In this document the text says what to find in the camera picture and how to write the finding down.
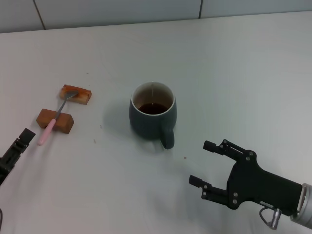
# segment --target spoon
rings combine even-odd
[[[53,126],[55,125],[59,115],[60,115],[60,112],[62,111],[66,101],[70,98],[72,98],[73,96],[77,95],[78,94],[78,91],[77,90],[73,90],[73,91],[68,91],[65,95],[65,98],[64,98],[64,102],[62,104],[62,106],[59,108],[57,114],[55,115],[54,119],[52,119],[50,121],[50,123],[48,124],[48,126],[44,129],[42,135],[40,136],[38,142],[37,142],[37,145],[43,145],[45,143],[45,141],[48,139],[49,135],[50,135],[50,132],[52,131],[52,128]]]

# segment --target mug rim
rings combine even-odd
[[[172,101],[172,105],[171,105],[170,108],[169,108],[168,110],[166,110],[165,112],[160,113],[160,114],[156,114],[156,115],[147,114],[147,113],[144,113],[144,112],[140,111],[140,110],[135,106],[135,104],[133,103],[133,95],[135,94],[135,92],[137,91],[137,89],[138,89],[140,86],[142,86],[142,85],[144,85],[144,84],[148,84],[148,83],[158,83],[158,84],[162,84],[162,85],[166,86],[166,87],[170,90],[170,92],[172,93],[172,96],[174,97],[174,99],[173,99],[173,101]],[[152,80],[152,81],[149,81],[149,82],[142,83],[142,84],[140,84],[139,86],[137,86],[137,87],[135,88],[135,90],[133,91],[132,95],[131,95],[131,104],[133,105],[133,107],[134,107],[137,111],[139,111],[140,113],[142,113],[142,114],[144,114],[144,115],[147,115],[147,116],[160,116],[160,115],[163,115],[163,114],[167,113],[168,111],[170,111],[170,110],[172,109],[172,107],[174,106],[175,102],[176,102],[176,97],[175,97],[174,93],[172,92],[171,88],[168,87],[167,85],[165,85],[164,83],[161,83],[161,82],[158,82],[158,81],[153,81],[153,80]]]

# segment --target table surface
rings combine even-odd
[[[260,205],[202,200],[188,179],[226,188],[234,161],[202,149],[226,138],[312,184],[311,22],[302,12],[1,34],[2,154],[25,127],[37,133],[1,185],[1,233],[310,233],[286,216],[271,231]],[[130,95],[151,80],[176,96],[171,150],[129,125]],[[36,117],[58,109],[64,84],[92,97],[67,103],[70,134],[38,147]]]

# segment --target pink spoon handle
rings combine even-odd
[[[48,139],[49,135],[50,135],[50,132],[52,131],[52,128],[54,126],[54,124],[56,123],[56,119],[52,119],[48,126],[44,129],[42,135],[40,136],[38,142],[37,142],[37,145],[43,145],[45,143],[45,141]]]

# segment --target mug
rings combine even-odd
[[[129,118],[133,130],[145,139],[160,139],[165,149],[175,144],[176,98],[159,82],[138,86],[131,95]]]

